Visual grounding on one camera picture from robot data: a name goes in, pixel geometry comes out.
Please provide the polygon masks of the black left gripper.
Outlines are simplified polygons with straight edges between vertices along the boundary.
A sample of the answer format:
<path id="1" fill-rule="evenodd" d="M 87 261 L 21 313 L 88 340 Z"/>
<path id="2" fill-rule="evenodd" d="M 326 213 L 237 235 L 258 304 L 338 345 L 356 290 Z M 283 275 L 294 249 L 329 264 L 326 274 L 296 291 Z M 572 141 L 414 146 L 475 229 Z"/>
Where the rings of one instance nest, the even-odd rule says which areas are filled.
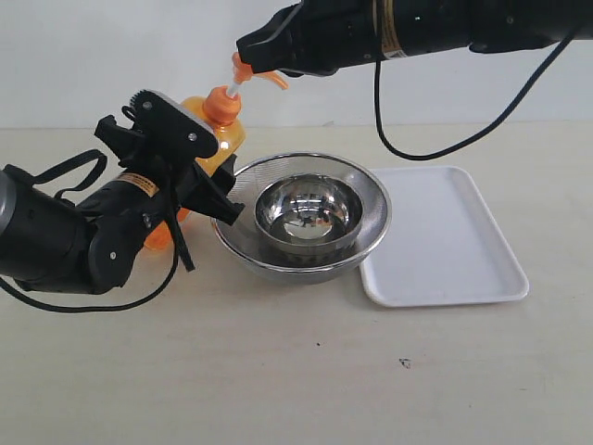
<path id="1" fill-rule="evenodd" d="M 235 162 L 232 154 L 208 175 L 196 159 L 209 159 L 218 140 L 200 118 L 165 94 L 135 93 L 122 113 L 131 127 L 113 115 L 95 127 L 99 139 L 118 159 L 121 174 L 95 192 L 95 217 L 148 219 L 161 223 L 168 209 L 185 208 L 233 225 L 245 205 L 232 202 Z"/>

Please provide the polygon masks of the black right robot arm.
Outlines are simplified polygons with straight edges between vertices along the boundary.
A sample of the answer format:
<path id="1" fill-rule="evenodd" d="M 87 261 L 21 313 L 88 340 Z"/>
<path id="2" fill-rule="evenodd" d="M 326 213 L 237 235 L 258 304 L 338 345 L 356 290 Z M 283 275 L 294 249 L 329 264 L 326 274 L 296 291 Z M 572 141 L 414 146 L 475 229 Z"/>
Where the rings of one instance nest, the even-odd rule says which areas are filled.
<path id="1" fill-rule="evenodd" d="M 592 37 L 589 1 L 300 1 L 237 42 L 256 72 L 327 77 L 338 70 L 466 47 L 536 50 Z"/>

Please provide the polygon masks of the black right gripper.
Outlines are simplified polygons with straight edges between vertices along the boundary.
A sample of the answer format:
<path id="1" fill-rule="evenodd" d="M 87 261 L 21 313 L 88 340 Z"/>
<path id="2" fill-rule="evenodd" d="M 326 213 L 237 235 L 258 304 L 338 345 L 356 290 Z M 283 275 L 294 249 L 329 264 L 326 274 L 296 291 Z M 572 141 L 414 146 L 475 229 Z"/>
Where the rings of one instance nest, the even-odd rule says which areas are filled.
<path id="1" fill-rule="evenodd" d="M 383 58 L 373 1 L 302 1 L 236 41 L 255 74 L 328 77 Z"/>

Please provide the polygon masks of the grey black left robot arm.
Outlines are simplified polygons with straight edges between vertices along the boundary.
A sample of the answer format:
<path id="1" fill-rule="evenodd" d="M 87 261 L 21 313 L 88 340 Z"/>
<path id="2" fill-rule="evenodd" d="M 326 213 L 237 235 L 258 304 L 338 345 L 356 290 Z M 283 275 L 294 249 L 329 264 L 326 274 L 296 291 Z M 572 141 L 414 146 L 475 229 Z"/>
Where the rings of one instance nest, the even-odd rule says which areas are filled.
<path id="1" fill-rule="evenodd" d="M 181 224 L 195 212 L 233 223 L 228 198 L 246 133 L 239 96 L 218 86 L 174 102 L 142 90 L 102 118 L 91 149 L 39 174 L 1 171 L 1 272 L 26 291 L 100 295 L 121 287 L 142 248 L 173 243 L 190 262 Z"/>

